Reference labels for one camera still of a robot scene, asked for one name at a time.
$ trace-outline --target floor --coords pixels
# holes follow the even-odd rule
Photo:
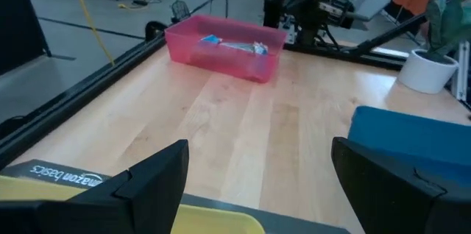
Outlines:
[[[13,71],[0,76],[0,123],[4,120],[25,116],[56,95],[77,84],[100,69],[109,61],[100,49],[89,29],[58,24],[50,20],[87,26],[78,0],[31,0],[49,48],[58,58],[39,57]],[[118,3],[130,4],[131,0],[85,0],[88,11],[97,28],[119,32],[131,37],[101,32],[100,36],[114,57],[140,42],[144,26],[148,21],[170,22],[170,5],[175,0],[154,0],[145,10],[123,10]],[[208,0],[183,0],[194,9]],[[262,0],[228,0],[228,16],[241,21],[261,24],[263,20]],[[200,9],[198,14],[225,16],[225,0],[214,0]],[[342,28],[332,29],[336,38],[360,43],[372,38],[394,24],[379,15],[367,24],[368,30]],[[407,51],[413,43],[402,36],[386,44],[391,49]]]
[[[187,194],[362,234],[330,160],[357,106],[470,124],[447,91],[417,93],[396,76],[284,51],[274,78],[255,84],[174,63],[164,47],[13,164],[35,158],[114,175],[185,138]]]

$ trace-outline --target blue object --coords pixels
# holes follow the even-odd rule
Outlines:
[[[348,139],[471,184],[471,127],[360,106],[353,115]]]
[[[225,43],[221,38],[218,38],[215,35],[209,35],[201,39],[203,42],[210,42],[219,44],[221,46],[227,46],[234,49],[244,50],[247,52],[252,52],[255,54],[268,54],[268,46],[263,45],[262,43]]]

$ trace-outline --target wooden tabletop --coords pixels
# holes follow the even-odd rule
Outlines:
[[[362,233],[330,160],[359,105],[470,124],[447,91],[417,93],[397,72],[283,52],[265,85],[173,63],[166,48],[14,163],[32,158],[114,175],[179,138],[185,192]]]

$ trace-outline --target black panel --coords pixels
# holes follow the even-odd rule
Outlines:
[[[365,233],[471,233],[471,182],[425,169],[469,174],[469,166],[366,148],[334,138],[332,161]]]
[[[188,172],[180,140],[67,201],[0,202],[3,233],[170,234]]]
[[[30,0],[4,0],[0,42],[0,74],[43,54],[46,42]]]

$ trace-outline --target black equipment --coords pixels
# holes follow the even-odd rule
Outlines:
[[[265,16],[264,26],[278,28],[280,19],[292,20],[295,31],[293,43],[286,43],[285,49],[307,54],[317,54],[325,57],[334,57],[340,60],[357,59],[367,64],[382,63],[381,58],[393,60],[388,68],[399,69],[403,59],[396,56],[374,52],[373,49],[400,36],[413,25],[425,21],[424,15],[418,15],[401,23],[394,29],[383,33],[371,40],[360,43],[356,47],[342,47],[331,35],[328,26],[341,26],[349,29],[353,20],[368,21],[358,17],[357,10],[361,9],[364,0],[264,0]],[[323,40],[321,34],[325,33],[332,43]]]
[[[180,140],[71,199],[0,202],[4,233],[170,234],[188,171]]]
[[[332,161],[365,233],[471,233],[471,185],[447,180],[420,163],[469,167],[390,155],[346,138],[332,141]]]
[[[0,18],[0,74],[51,52],[30,0],[12,0]]]

